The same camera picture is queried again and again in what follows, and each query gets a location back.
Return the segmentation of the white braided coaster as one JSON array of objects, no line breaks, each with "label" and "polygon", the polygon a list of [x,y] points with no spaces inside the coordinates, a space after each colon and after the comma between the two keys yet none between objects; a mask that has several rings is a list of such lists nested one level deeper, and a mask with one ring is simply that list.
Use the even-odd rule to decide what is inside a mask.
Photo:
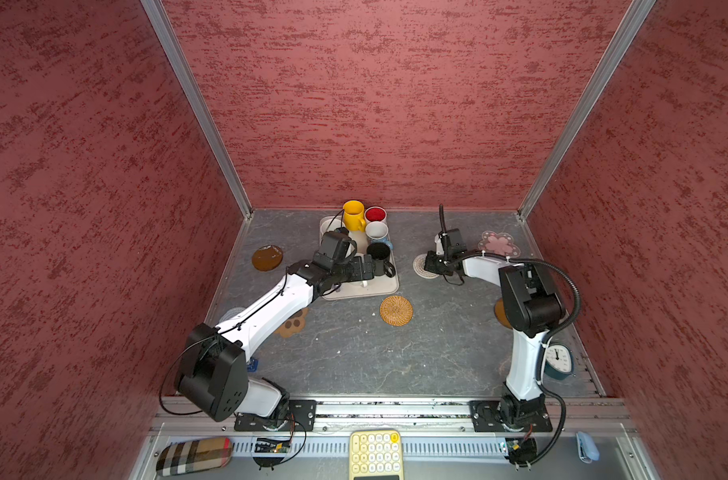
[{"label": "white braided coaster", "polygon": [[430,272],[426,269],[427,254],[423,253],[418,255],[413,261],[413,269],[415,273],[423,279],[436,279],[439,274]]}]

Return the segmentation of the pink flower coaster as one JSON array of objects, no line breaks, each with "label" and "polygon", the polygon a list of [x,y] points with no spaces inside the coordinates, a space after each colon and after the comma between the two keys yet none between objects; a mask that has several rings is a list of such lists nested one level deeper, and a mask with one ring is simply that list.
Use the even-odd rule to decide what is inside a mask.
[{"label": "pink flower coaster", "polygon": [[521,255],[521,249],[514,238],[506,232],[483,232],[478,249],[511,258],[518,258]]}]

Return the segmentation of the brown wooden coaster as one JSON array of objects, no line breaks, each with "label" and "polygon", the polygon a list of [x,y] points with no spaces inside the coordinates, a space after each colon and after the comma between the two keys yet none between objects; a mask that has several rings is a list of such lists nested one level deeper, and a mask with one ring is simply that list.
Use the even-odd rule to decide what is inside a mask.
[{"label": "brown wooden coaster", "polygon": [[494,304],[494,315],[497,321],[505,328],[512,329],[512,325],[510,321],[507,318],[504,302],[502,299],[499,299]]}]

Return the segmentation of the woven rattan coaster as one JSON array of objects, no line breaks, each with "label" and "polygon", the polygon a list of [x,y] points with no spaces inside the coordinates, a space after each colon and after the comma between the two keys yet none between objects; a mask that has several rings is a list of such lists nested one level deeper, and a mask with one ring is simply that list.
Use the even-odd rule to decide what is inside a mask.
[{"label": "woven rattan coaster", "polygon": [[385,323],[395,327],[405,326],[414,318],[412,303],[398,295],[386,297],[380,305],[379,312]]}]

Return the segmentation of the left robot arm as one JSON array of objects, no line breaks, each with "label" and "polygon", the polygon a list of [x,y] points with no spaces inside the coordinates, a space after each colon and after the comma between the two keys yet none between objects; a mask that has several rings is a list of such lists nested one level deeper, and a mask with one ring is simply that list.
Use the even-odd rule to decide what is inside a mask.
[{"label": "left robot arm", "polygon": [[310,260],[289,266],[283,279],[252,305],[216,326],[194,328],[178,357],[175,389],[216,422],[244,414],[263,419],[270,429],[282,428],[290,418],[290,395],[269,380],[249,375],[253,354],[318,298],[345,283],[374,277],[372,256],[360,255],[350,236],[325,233]]}]

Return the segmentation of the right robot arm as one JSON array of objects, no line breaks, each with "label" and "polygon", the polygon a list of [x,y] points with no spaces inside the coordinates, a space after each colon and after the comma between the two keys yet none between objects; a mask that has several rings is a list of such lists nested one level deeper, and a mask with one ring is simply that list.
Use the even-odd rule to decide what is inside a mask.
[{"label": "right robot arm", "polygon": [[[544,260],[468,250],[457,229],[442,229],[437,234],[436,248],[426,254],[425,269],[439,276],[481,279],[501,288],[503,312],[513,330],[513,349],[498,404],[499,418],[512,431],[534,424],[546,413],[545,352],[551,339],[575,322],[581,306],[574,282]],[[554,273],[574,289],[571,311],[559,299]]]}]

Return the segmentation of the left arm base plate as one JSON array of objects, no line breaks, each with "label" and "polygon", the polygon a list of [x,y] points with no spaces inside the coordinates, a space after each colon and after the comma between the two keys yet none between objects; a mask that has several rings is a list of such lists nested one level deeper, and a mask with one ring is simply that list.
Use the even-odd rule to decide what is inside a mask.
[{"label": "left arm base plate", "polygon": [[315,400],[281,400],[268,417],[237,413],[234,430],[237,432],[290,432],[299,428],[311,432],[314,429],[318,402]]}]

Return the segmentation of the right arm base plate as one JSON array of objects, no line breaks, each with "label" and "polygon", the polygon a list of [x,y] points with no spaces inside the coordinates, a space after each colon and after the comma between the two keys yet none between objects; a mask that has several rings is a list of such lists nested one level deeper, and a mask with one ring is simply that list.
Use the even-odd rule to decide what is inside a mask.
[{"label": "right arm base plate", "polygon": [[469,415],[477,433],[510,433],[513,435],[533,433],[550,433],[553,425],[547,413],[535,414],[525,419],[518,426],[506,425],[499,412],[499,400],[471,400],[468,402]]}]

